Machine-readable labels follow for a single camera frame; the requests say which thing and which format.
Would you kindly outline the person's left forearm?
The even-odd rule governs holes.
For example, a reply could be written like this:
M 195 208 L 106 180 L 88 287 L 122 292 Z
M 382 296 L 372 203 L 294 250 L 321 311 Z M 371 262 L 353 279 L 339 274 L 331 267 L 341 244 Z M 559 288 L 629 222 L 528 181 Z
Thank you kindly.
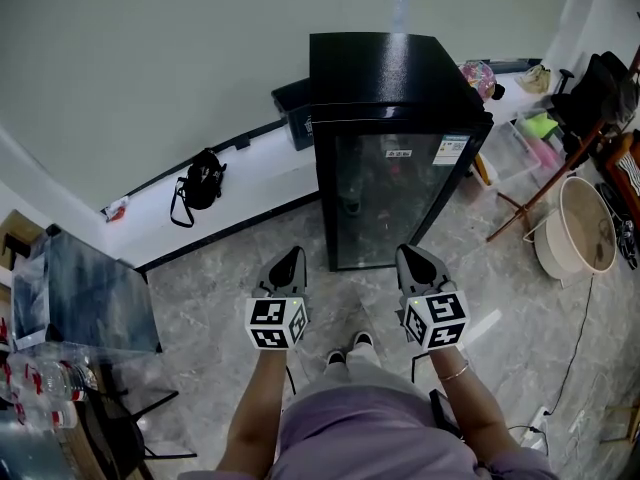
M 260 352 L 232 417 L 217 471 L 263 479 L 271 469 L 278 443 L 286 360 L 285 351 Z

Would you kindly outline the round white tub table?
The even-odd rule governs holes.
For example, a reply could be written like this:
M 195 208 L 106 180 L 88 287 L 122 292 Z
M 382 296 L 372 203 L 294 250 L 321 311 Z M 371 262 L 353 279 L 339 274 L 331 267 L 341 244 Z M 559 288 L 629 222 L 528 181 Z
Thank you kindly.
M 617 256 L 616 231 L 594 185 L 572 176 L 558 190 L 556 204 L 523 241 L 534 247 L 544 272 L 564 288 L 607 273 Z

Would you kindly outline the black plastic-wrapped table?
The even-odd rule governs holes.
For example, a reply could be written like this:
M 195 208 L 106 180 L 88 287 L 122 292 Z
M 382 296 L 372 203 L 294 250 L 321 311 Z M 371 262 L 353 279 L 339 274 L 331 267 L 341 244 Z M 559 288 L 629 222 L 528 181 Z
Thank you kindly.
M 55 225 L 11 272 L 9 355 L 84 364 L 95 373 L 98 389 L 75 404 L 77 426 L 112 477 L 122 480 L 157 459 L 138 422 L 177 392 L 132 413 L 122 392 L 100 379 L 104 365 L 162 350 L 146 278 Z

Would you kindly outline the dark grey trash bin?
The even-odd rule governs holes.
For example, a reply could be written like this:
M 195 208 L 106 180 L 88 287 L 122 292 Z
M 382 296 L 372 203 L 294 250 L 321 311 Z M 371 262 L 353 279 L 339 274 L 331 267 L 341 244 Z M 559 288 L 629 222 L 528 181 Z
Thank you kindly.
M 297 151 L 314 144 L 311 122 L 310 79 L 305 78 L 271 92 L 274 104 L 289 127 L 289 137 Z

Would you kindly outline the pink cloth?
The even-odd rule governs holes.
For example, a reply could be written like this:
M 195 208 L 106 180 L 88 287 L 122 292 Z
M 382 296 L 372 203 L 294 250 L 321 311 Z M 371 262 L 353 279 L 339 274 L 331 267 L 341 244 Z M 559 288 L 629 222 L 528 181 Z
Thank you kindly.
M 527 142 L 532 151 L 539 158 L 542 168 L 558 169 L 562 165 L 562 161 L 558 153 L 544 140 L 533 137 L 528 138 Z

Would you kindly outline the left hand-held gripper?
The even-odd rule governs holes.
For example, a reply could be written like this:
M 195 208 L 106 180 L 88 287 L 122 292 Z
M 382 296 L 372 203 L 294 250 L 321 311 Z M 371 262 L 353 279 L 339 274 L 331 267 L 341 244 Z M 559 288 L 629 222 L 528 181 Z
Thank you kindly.
M 293 246 L 276 254 L 259 272 L 247 299 L 244 326 L 258 350 L 290 350 L 308 325 L 306 253 Z

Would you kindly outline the black office chair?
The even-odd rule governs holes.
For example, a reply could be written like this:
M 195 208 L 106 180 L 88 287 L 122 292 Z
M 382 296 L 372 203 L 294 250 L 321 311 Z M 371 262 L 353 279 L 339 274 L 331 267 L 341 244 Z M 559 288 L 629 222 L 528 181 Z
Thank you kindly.
M 559 119 L 563 132 L 563 148 L 566 158 L 569 158 L 599 119 L 602 102 L 608 93 L 605 84 L 607 74 L 612 73 L 622 78 L 628 72 L 628 68 L 610 51 L 593 54 L 583 77 L 569 92 L 565 92 L 564 88 L 567 81 L 573 78 L 573 74 L 565 69 L 561 69 L 560 72 L 560 89 L 551 97 L 552 114 Z M 601 133 L 606 134 L 627 123 L 605 124 Z

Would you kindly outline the wooden coat rack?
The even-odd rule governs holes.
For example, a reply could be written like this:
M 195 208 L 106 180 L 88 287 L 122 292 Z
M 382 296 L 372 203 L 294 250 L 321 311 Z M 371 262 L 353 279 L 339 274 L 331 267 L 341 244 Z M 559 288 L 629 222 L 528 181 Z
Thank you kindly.
M 580 147 L 570 156 L 565 163 L 559 168 L 559 170 L 546 182 L 546 184 L 540 188 L 527 202 L 520 204 L 513 200 L 506 194 L 498 191 L 497 197 L 506 201 L 510 206 L 514 208 L 513 216 L 510 217 L 504 224 L 502 224 L 496 231 L 490 234 L 486 238 L 486 242 L 490 243 L 506 231 L 512 224 L 519 220 L 523 220 L 526 224 L 526 228 L 530 229 L 529 213 L 533 207 L 554 187 L 554 185 L 567 174 L 572 167 L 576 164 L 579 158 L 587 152 L 593 141 L 601 136 L 602 127 L 611 121 L 613 118 L 613 111 L 601 110 L 599 119 L 596 121 L 587 136 L 580 141 Z

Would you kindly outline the person's right forearm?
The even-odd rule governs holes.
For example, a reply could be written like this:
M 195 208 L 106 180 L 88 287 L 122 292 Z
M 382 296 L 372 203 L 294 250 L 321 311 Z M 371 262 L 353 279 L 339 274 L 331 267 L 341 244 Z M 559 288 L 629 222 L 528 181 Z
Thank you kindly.
M 484 463 L 520 448 L 510 435 L 492 393 L 477 377 L 456 347 L 430 352 L 432 365 L 444 387 L 467 445 Z

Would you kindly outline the red and white packet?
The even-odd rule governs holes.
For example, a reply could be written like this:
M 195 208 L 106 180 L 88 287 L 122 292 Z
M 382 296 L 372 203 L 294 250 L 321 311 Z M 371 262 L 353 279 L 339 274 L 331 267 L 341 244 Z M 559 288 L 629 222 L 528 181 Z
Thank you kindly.
M 106 217 L 107 222 L 113 222 L 121 219 L 127 209 L 129 204 L 129 197 L 124 196 L 103 209 L 103 213 Z

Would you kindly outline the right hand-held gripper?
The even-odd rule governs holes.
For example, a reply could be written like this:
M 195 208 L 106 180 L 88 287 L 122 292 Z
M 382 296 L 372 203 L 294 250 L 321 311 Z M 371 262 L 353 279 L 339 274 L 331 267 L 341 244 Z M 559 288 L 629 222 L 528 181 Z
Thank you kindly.
M 397 315 L 408 342 L 424 352 L 458 345 L 470 321 L 468 302 L 446 265 L 409 244 L 396 249 L 395 262 L 402 293 Z

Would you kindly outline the pack of clear water bottles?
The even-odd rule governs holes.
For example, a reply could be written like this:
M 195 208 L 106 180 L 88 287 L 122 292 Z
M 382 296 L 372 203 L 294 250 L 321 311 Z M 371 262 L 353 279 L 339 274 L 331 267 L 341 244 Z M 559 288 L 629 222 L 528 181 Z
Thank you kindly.
M 95 373 L 84 364 L 9 355 L 0 373 L 17 422 L 33 431 L 73 429 L 78 424 L 76 403 L 98 389 Z

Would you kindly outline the dark clothes on rack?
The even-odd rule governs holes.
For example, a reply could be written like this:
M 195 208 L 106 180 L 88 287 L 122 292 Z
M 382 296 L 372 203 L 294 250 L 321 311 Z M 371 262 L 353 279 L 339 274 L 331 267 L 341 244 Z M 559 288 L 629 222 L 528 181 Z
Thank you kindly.
M 608 93 L 601 105 L 601 118 L 611 125 L 627 123 L 640 103 L 640 69 L 632 69 L 622 78 L 608 73 L 605 80 Z

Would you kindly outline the brown cardboard box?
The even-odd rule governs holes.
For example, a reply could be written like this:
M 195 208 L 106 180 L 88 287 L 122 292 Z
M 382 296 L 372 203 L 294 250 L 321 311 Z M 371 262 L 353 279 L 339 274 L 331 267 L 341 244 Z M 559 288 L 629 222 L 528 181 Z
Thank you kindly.
M 14 209 L 0 223 L 0 267 L 13 271 L 18 260 L 27 259 L 45 228 Z

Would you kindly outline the black shoulder bag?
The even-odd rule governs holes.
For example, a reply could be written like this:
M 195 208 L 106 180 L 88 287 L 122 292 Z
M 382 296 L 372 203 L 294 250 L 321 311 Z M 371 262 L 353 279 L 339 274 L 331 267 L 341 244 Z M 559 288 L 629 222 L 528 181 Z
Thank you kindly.
M 226 168 L 227 164 L 220 163 L 213 148 L 205 148 L 193 158 L 186 176 L 179 177 L 176 181 L 169 211 L 173 224 L 187 229 L 194 226 L 192 211 L 206 210 L 221 197 L 221 185 Z M 182 222 L 173 215 L 178 199 L 183 204 L 187 222 Z

